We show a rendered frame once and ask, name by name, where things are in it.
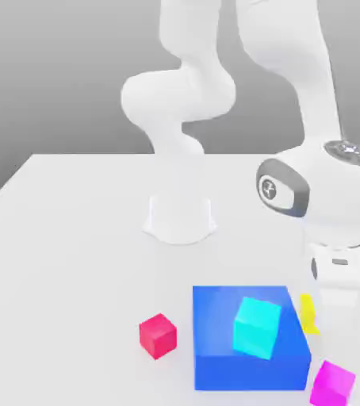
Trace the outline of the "small cyan cube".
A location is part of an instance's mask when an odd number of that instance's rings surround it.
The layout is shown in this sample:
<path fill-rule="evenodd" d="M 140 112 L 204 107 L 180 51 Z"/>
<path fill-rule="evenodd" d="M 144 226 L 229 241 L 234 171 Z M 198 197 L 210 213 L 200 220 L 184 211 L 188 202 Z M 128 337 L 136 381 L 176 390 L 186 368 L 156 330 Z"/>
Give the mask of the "small cyan cube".
<path fill-rule="evenodd" d="M 244 297 L 233 323 L 232 348 L 270 360 L 278 337 L 280 318 L 280 305 Z"/>

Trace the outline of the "small magenta cube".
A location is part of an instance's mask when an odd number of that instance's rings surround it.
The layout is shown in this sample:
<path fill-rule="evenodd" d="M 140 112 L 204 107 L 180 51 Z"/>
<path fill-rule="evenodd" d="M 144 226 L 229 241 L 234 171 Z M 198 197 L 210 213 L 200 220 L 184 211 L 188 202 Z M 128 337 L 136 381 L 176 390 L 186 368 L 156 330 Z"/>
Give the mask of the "small magenta cube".
<path fill-rule="evenodd" d="M 324 361 L 313 383 L 309 402 L 314 406 L 348 406 L 356 375 Z"/>

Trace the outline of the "small yellow cube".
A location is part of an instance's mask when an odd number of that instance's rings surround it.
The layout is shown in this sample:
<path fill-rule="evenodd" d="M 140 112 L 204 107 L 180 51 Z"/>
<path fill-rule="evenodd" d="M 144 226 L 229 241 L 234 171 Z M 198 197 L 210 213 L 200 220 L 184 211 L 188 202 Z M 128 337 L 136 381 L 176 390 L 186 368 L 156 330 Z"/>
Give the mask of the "small yellow cube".
<path fill-rule="evenodd" d="M 316 326 L 316 312 L 312 296 L 309 293 L 300 295 L 299 320 L 303 332 L 308 335 L 319 335 L 320 329 Z"/>

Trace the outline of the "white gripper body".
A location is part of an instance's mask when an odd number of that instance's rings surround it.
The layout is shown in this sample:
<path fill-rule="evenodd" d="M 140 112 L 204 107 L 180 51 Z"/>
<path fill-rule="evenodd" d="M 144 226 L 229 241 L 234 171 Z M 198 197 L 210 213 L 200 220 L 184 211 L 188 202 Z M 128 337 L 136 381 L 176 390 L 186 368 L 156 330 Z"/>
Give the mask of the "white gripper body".
<path fill-rule="evenodd" d="M 358 305 L 357 289 L 321 287 L 319 290 L 321 320 L 351 320 Z"/>

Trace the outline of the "large blue box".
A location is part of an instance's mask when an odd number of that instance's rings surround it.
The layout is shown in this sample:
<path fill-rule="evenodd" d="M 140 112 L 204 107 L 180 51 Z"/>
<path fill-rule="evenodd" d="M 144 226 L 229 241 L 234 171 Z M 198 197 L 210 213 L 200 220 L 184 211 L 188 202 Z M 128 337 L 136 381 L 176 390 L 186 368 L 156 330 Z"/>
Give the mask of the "large blue box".
<path fill-rule="evenodd" d="M 270 359 L 234 348 L 236 316 L 249 297 L 281 307 Z M 303 390 L 312 361 L 289 291 L 281 285 L 193 287 L 194 388 Z"/>

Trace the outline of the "small red cube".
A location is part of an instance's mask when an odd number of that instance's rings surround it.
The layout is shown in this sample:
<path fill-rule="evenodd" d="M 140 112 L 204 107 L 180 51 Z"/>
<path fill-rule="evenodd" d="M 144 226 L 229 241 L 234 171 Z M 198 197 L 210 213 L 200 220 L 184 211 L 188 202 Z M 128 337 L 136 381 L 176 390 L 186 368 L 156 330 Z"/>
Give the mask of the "small red cube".
<path fill-rule="evenodd" d="M 177 328 L 162 313 L 139 325 L 140 345 L 157 360 L 177 347 Z"/>

